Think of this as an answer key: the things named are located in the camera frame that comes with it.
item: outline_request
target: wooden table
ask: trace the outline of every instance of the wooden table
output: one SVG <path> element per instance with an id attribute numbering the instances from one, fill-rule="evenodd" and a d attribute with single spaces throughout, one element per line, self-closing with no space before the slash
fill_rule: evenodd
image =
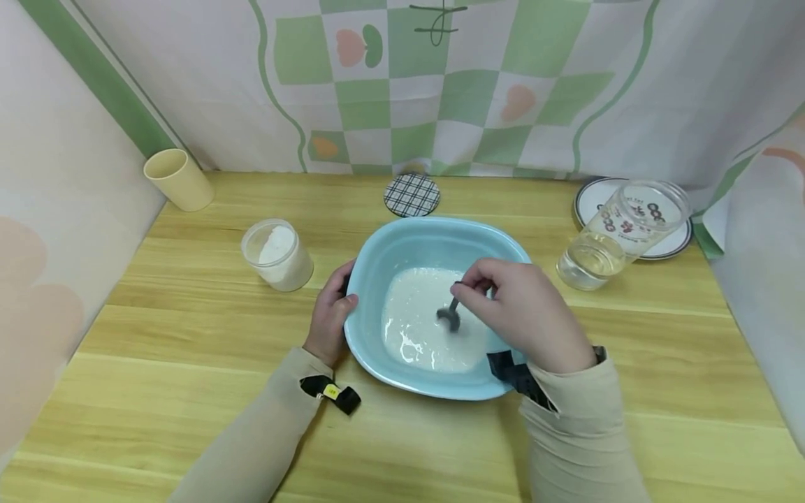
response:
<path id="1" fill-rule="evenodd" d="M 4 501 L 164 501 L 301 344 L 330 272 L 395 217 L 384 177 L 212 173 L 215 201 L 168 204 L 2 478 Z M 692 245 L 605 289 L 567 288 L 554 263 L 576 234 L 578 185 L 438 179 L 436 214 L 505 230 L 559 286 L 621 375 L 629 433 L 655 503 L 803 501 L 805 462 L 719 287 Z M 239 244 L 289 220 L 316 263 L 272 291 Z M 352 418 L 322 407 L 275 501 L 530 501 L 519 396 L 447 402 L 375 381 L 349 359 Z"/>

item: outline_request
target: sleeve cuff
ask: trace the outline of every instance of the sleeve cuff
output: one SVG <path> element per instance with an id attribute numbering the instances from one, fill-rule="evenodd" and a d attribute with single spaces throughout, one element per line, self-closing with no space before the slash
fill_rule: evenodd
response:
<path id="1" fill-rule="evenodd" d="M 557 431 L 595 435 L 623 425 L 623 399 L 615 365 L 604 352 L 598 365 L 576 373 L 546 372 L 528 363 L 531 375 L 553 403 L 556 412 L 531 400 L 523 402 L 524 414 L 536 414 Z"/>
<path id="2" fill-rule="evenodd" d="M 302 348 L 291 348 L 279 368 L 289 373 L 296 381 L 305 377 L 325 375 L 332 379 L 332 369 Z"/>
<path id="3" fill-rule="evenodd" d="M 332 379 L 332 369 L 304 349 L 292 348 L 271 374 L 266 386 L 297 403 L 318 403 L 319 400 L 302 390 L 299 382 L 306 377 L 320 375 Z"/>

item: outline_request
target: white powder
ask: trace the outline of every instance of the white powder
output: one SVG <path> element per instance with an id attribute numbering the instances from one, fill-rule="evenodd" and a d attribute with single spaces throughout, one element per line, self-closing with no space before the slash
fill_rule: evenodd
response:
<path id="1" fill-rule="evenodd" d="M 281 262 L 271 264 L 283 258 Z M 273 288 L 279 291 L 292 291 L 300 288 L 313 274 L 313 261 L 308 252 L 296 240 L 294 231 L 284 225 L 277 225 L 271 230 L 266 244 L 260 250 L 259 263 L 255 266 L 258 273 Z"/>
<path id="2" fill-rule="evenodd" d="M 436 319 L 436 310 L 452 300 L 450 286 L 459 271 L 419 267 L 391 280 L 383 308 L 386 350 L 396 360 L 441 373 L 469 372 L 486 354 L 489 329 L 466 307 L 457 333 Z"/>
<path id="3" fill-rule="evenodd" d="M 294 245 L 295 236 L 292 230 L 284 225 L 277 225 L 271 230 L 268 241 L 260 251 L 260 263 L 269 264 L 284 257 Z"/>

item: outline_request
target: beige cup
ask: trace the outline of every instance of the beige cup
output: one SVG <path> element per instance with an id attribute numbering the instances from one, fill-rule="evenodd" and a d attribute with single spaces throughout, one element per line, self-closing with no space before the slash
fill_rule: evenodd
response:
<path id="1" fill-rule="evenodd" d="M 213 186 L 184 150 L 171 148 L 157 152 L 146 161 L 142 173 L 185 212 L 197 212 L 213 202 Z"/>

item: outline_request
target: black wrist strap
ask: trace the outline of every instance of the black wrist strap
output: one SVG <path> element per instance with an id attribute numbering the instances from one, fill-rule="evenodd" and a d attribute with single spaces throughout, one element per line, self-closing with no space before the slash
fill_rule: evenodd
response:
<path id="1" fill-rule="evenodd" d="M 361 405 L 361 397 L 347 386 L 344 389 L 336 386 L 336 382 L 325 376 L 310 376 L 299 380 L 302 391 L 314 398 L 329 398 L 344 414 L 351 415 Z"/>
<path id="2" fill-rule="evenodd" d="M 503 382 L 511 384 L 515 391 L 526 395 L 543 409 L 557 412 L 556 406 L 543 389 L 539 387 L 539 383 L 534 379 L 534 376 L 531 375 L 528 365 L 524 363 L 514 364 L 511 351 L 488 353 L 486 357 L 489 359 L 492 375 Z"/>

